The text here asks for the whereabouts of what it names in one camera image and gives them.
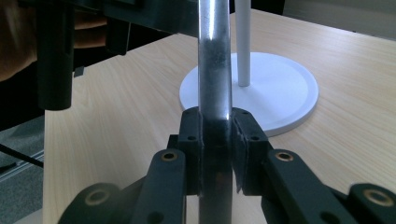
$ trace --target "white stand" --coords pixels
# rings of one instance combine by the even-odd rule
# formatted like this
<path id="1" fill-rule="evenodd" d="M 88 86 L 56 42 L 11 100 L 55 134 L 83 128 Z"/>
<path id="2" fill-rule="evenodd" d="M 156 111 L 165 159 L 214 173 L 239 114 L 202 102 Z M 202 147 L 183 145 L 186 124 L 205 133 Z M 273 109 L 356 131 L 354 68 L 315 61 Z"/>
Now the white stand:
<path id="1" fill-rule="evenodd" d="M 250 85 L 240 87 L 237 57 L 232 54 L 233 107 L 249 111 L 268 137 L 296 128 L 313 112 L 318 100 L 314 76 L 299 63 L 274 54 L 250 54 Z M 198 106 L 198 67 L 180 86 L 183 109 Z"/>

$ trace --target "person's hand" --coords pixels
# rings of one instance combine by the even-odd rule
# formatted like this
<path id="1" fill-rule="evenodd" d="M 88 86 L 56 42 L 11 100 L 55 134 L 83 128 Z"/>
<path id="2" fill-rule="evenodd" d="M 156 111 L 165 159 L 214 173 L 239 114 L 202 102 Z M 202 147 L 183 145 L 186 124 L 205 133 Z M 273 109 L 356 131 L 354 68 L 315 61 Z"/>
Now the person's hand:
<path id="1" fill-rule="evenodd" d="M 75 48 L 103 46 L 106 18 L 76 13 Z M 0 81 L 36 61 L 35 10 L 0 0 Z"/>

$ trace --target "floor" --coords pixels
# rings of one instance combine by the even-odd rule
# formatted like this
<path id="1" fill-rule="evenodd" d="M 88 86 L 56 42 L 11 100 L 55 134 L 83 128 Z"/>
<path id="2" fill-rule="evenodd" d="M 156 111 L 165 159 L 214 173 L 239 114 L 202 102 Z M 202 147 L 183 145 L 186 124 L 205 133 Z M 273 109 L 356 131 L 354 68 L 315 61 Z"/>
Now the floor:
<path id="1" fill-rule="evenodd" d="M 44 117 L 0 132 L 0 143 L 43 160 Z M 18 166 L 0 174 L 0 224 L 11 224 L 42 208 L 43 169 L 0 152 L 0 167 Z"/>

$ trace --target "silver metal pole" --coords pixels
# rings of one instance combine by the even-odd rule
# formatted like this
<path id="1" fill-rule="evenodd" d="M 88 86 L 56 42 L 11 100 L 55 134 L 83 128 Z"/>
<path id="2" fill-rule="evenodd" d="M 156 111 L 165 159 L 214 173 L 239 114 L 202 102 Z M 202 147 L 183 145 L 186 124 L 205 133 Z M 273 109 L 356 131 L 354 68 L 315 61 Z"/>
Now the silver metal pole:
<path id="1" fill-rule="evenodd" d="M 199 0 L 200 223 L 231 223 L 231 46 L 229 0 Z"/>

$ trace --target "light wood surface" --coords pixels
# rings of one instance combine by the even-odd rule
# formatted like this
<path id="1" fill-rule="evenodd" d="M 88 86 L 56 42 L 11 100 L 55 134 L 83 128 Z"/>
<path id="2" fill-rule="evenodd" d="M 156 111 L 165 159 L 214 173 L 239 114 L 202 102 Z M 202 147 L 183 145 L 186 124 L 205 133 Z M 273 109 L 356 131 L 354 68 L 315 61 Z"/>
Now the light wood surface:
<path id="1" fill-rule="evenodd" d="M 235 49 L 232 16 L 232 49 Z M 318 106 L 297 129 L 270 139 L 347 193 L 370 182 L 396 192 L 396 42 L 252 11 L 252 51 L 288 57 L 319 85 Z M 72 108 L 46 112 L 44 223 L 97 182 L 124 188 L 178 133 L 178 88 L 197 65 L 197 40 L 172 35 L 86 68 Z M 196 197 L 188 223 L 197 223 Z M 234 196 L 233 223 L 264 223 L 260 198 Z"/>

